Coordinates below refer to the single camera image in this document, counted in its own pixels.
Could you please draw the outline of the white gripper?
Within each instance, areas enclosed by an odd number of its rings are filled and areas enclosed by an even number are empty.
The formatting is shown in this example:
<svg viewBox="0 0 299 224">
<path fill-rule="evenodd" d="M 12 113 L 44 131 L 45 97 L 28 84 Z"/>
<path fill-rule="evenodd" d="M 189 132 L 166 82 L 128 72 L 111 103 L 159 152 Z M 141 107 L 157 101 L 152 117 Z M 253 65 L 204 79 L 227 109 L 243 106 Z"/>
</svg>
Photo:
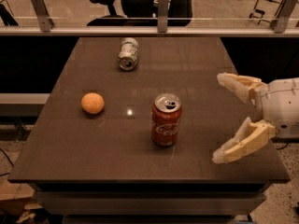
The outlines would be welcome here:
<svg viewBox="0 0 299 224">
<path fill-rule="evenodd" d="M 221 86 L 235 94 L 243 103 L 252 102 L 262 120 L 250 117 L 240 125 L 235 136 L 213 152 L 216 164 L 230 163 L 252 154 L 273 137 L 299 138 L 299 78 L 276 79 L 268 84 L 260 78 L 231 73 L 217 74 Z"/>
</svg>

